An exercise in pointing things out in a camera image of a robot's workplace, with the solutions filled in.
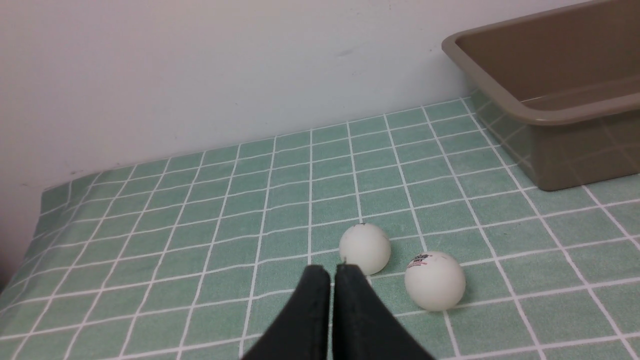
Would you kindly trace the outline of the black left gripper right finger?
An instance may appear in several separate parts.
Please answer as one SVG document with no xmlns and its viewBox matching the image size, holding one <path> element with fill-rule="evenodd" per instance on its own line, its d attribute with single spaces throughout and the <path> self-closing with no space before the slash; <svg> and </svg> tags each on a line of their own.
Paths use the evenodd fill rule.
<svg viewBox="0 0 640 360">
<path fill-rule="evenodd" d="M 382 303 L 361 269 L 341 263 L 334 274 L 334 360 L 432 360 Z"/>
</svg>

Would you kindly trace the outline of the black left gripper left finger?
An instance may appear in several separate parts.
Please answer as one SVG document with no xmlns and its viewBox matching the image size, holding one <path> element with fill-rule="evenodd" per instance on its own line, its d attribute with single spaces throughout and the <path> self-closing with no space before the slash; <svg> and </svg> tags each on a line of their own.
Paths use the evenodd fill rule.
<svg viewBox="0 0 640 360">
<path fill-rule="evenodd" d="M 329 273 L 321 265 L 306 266 L 286 305 L 243 360 L 325 360 L 330 295 Z"/>
</svg>

